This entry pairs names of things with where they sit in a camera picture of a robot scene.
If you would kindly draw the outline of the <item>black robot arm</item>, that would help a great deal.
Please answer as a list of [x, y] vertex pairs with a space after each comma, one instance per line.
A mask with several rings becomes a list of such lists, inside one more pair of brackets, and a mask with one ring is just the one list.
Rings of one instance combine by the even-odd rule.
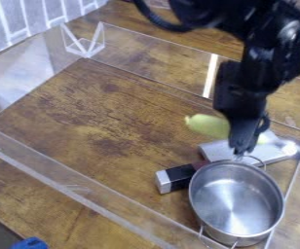
[[221, 64], [214, 109], [229, 122], [229, 147], [242, 155], [270, 126], [267, 96], [300, 76], [300, 9], [286, 0], [168, 0], [180, 24], [217, 28], [243, 42], [238, 62]]

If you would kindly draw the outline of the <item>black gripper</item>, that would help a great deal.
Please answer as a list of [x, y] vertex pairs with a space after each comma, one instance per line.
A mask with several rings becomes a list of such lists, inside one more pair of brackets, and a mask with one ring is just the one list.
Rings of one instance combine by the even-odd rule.
[[270, 127], [267, 95], [278, 87], [266, 62], [221, 63], [214, 91], [214, 109], [229, 121], [229, 147], [237, 156], [253, 151], [257, 135]]

